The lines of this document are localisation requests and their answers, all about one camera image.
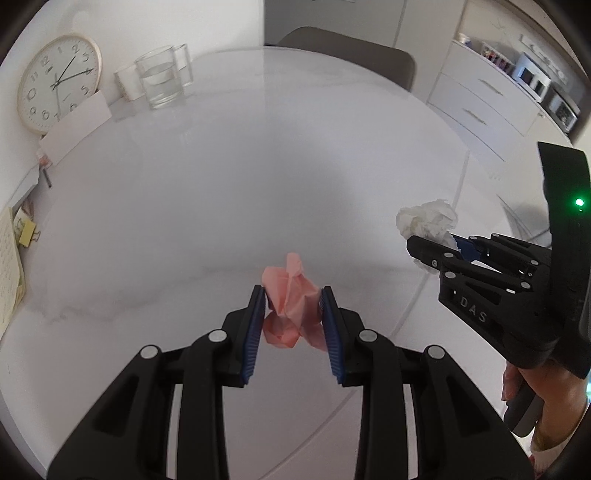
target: sleeve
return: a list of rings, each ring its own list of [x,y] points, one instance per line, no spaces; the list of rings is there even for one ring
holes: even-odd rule
[[[536,442],[536,435],[533,436],[533,438],[531,439],[531,453],[534,464],[534,470],[537,477],[544,473],[550,467],[550,465],[552,465],[552,463],[554,463],[554,461],[560,456],[560,454],[562,453],[562,451],[574,435],[575,431],[576,429],[561,444],[547,450],[541,450]]]

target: paper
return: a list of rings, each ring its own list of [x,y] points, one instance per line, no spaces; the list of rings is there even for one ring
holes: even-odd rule
[[[8,206],[12,211],[16,211],[29,194],[33,191],[33,188],[39,183],[39,165],[35,164],[29,173],[22,180],[16,191],[12,195],[12,198],[8,201]]]
[[[56,165],[78,143],[111,118],[111,111],[99,90],[56,123],[39,145]]]
[[[396,226],[405,240],[416,235],[453,250],[459,248],[449,230],[453,230],[456,225],[456,211],[441,199],[416,207],[402,208],[396,216]]]
[[[288,254],[287,268],[267,267],[262,285],[271,308],[262,327],[267,342],[278,348],[293,348],[302,336],[311,346],[326,351],[320,289],[305,278],[300,256]]]
[[[0,338],[25,293],[24,275],[10,208],[0,214]]]

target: notebook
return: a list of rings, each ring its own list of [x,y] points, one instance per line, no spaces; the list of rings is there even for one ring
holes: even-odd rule
[[[0,213],[0,338],[25,294],[25,276],[12,229],[12,210]]]

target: clock face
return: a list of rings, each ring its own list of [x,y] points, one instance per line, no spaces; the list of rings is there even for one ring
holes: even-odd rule
[[[65,35],[47,44],[27,67],[18,89],[18,113],[31,130],[45,134],[96,91],[101,68],[96,44]]]

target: drinking glass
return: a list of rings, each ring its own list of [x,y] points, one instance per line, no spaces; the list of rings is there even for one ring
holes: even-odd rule
[[[193,81],[186,44],[157,48],[138,58],[135,65],[151,108],[159,108],[171,102],[183,93],[183,86]],[[181,78],[179,65],[184,78]]]

